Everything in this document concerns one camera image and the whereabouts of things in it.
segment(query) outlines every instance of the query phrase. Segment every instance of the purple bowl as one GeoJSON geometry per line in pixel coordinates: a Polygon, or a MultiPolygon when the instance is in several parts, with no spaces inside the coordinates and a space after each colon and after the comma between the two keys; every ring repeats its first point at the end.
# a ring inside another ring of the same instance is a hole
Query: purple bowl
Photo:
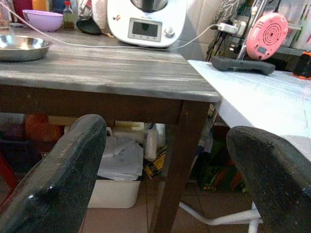
{"type": "Polygon", "coordinates": [[[26,21],[45,32],[54,32],[62,26],[63,15],[48,11],[23,10],[26,21]]]}

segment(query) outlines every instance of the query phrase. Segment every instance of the gray wooden tabletop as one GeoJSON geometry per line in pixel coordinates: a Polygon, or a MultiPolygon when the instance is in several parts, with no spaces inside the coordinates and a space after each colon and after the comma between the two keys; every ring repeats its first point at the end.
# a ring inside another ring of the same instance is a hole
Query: gray wooden tabletop
{"type": "MultiPolygon", "coordinates": [[[[173,51],[73,47],[23,28],[0,34],[28,35],[53,42],[43,59],[0,62],[0,84],[206,102],[220,99],[214,88],[173,51]]],[[[126,45],[104,35],[78,31],[48,34],[70,43],[126,45]]]]}

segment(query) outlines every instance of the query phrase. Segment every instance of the pink appliance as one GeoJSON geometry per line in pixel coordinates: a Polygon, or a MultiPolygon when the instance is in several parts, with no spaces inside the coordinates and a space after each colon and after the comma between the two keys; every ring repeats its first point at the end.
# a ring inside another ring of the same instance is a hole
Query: pink appliance
{"type": "Polygon", "coordinates": [[[25,19],[23,11],[22,10],[32,10],[33,9],[33,2],[32,0],[13,0],[13,5],[16,14],[18,16],[22,17],[25,19]]]}
{"type": "Polygon", "coordinates": [[[267,13],[260,17],[246,41],[248,55],[256,60],[271,57],[281,46],[288,32],[286,18],[280,13],[267,13]]]}

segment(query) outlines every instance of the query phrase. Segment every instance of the pink device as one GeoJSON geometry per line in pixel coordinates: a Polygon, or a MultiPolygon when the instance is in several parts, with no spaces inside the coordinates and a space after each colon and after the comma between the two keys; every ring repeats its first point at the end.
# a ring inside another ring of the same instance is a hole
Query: pink device
{"type": "Polygon", "coordinates": [[[256,60],[271,57],[280,48],[288,32],[286,18],[280,13],[267,13],[255,23],[246,41],[248,55],[256,60]]]}

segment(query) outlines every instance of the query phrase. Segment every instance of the tiled floor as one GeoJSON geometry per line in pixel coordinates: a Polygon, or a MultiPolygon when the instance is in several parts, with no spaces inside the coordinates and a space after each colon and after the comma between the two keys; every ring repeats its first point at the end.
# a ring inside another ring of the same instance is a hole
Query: tiled floor
{"type": "MultiPolygon", "coordinates": [[[[147,233],[156,198],[157,179],[141,182],[137,203],[129,209],[88,209],[82,233],[147,233]]],[[[0,199],[8,189],[0,179],[0,199]]],[[[240,192],[200,191],[196,183],[189,183],[182,201],[205,217],[219,217],[248,210],[251,200],[240,192]]],[[[181,208],[172,233],[246,233],[246,225],[207,226],[181,208]]]]}

